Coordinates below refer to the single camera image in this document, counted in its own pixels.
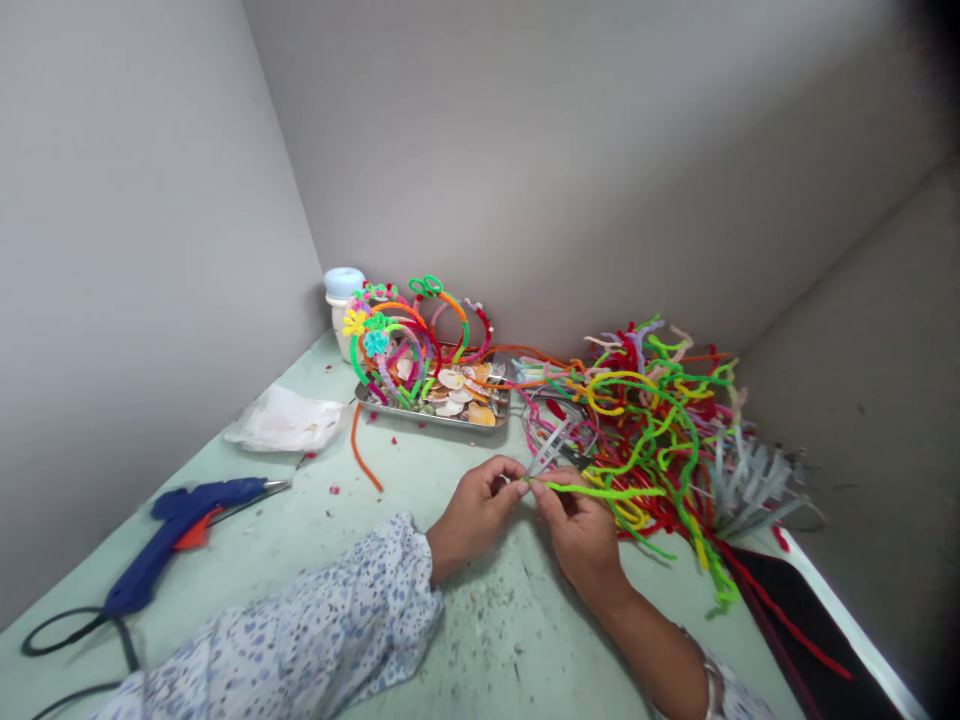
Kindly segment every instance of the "hot glue gun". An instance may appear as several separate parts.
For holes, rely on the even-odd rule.
[[[163,525],[107,593],[103,614],[123,617],[145,608],[153,600],[153,588],[174,552],[206,545],[207,527],[214,515],[288,487],[289,480],[239,478],[161,495],[150,515]]]
[[[227,508],[234,508],[229,514],[239,512],[259,500],[268,497],[280,490],[290,487],[289,480],[267,480],[266,478],[239,478],[225,482],[207,483],[199,485],[193,490],[178,488],[164,493],[153,504],[150,515],[163,524],[156,534],[140,551],[120,576],[116,584],[107,593],[103,607],[80,607],[54,615],[40,623],[24,639],[20,652],[27,657],[37,657],[55,652],[86,637],[104,623],[113,623],[120,634],[120,644],[124,658],[127,661],[128,673],[140,669],[140,661],[130,638],[130,631],[123,621],[124,615],[130,615],[143,610],[153,600],[153,589],[163,573],[167,563],[173,558],[177,550],[201,547],[207,544],[207,528],[213,523],[227,517],[221,516],[211,521],[217,513]],[[74,615],[93,614],[95,617],[66,639],[46,647],[37,647],[33,644],[38,633],[48,626],[66,617]],[[33,720],[40,720],[58,708],[78,700],[87,695],[93,695],[106,690],[120,687],[120,682],[92,685],[83,690],[71,693],[55,703],[48,705],[33,716]]]

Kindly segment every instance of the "white wall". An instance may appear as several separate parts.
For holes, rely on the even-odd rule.
[[[4,2],[0,68],[2,627],[309,346],[322,297],[238,0]]]
[[[743,358],[746,416],[809,449],[804,549],[932,710],[960,585],[960,207],[942,170]]]
[[[323,264],[433,272],[501,342],[741,348],[943,156],[888,2],[246,6]]]

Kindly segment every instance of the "yellow flower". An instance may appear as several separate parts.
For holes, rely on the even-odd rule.
[[[367,329],[363,327],[363,323],[367,317],[367,314],[363,310],[360,312],[347,310],[347,316],[343,319],[343,334],[347,337],[351,335],[363,335],[367,331]]]

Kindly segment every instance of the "metal tray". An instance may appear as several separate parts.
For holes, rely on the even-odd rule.
[[[491,385],[502,385],[503,378],[500,377],[490,377],[487,379],[487,382]],[[500,428],[507,424],[507,421],[510,419],[510,390],[504,386],[503,390],[500,392],[500,399],[497,401],[497,424],[496,425],[477,425],[476,423],[469,422],[468,420],[455,420],[454,418],[444,418],[438,417],[436,415],[427,415],[426,413],[418,413],[413,410],[404,410],[403,408],[393,408],[387,407],[386,405],[381,405],[379,402],[371,402],[370,396],[373,395],[368,389],[367,386],[363,383],[357,383],[357,389],[355,391],[357,396],[357,401],[366,407],[367,409],[383,413],[384,415],[396,415],[397,417],[407,418],[415,422],[424,422],[432,423],[434,425],[446,425],[447,427],[460,428],[461,430],[472,430],[473,432],[482,433],[488,435],[490,433],[497,432]]]

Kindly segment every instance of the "sleeve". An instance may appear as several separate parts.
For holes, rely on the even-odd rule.
[[[432,571],[426,538],[397,515],[324,570],[207,622],[93,717],[332,717],[416,672],[443,609]]]
[[[776,716],[766,701],[751,692],[733,670],[715,660],[709,653],[707,658],[708,663],[712,663],[715,668],[720,686],[719,711],[714,717],[718,720],[775,720]]]
[[[704,720],[776,720],[773,710],[762,697],[751,692],[729,666],[707,652],[683,625],[677,627],[697,646],[707,672],[708,702]],[[657,715],[667,720],[659,711]]]

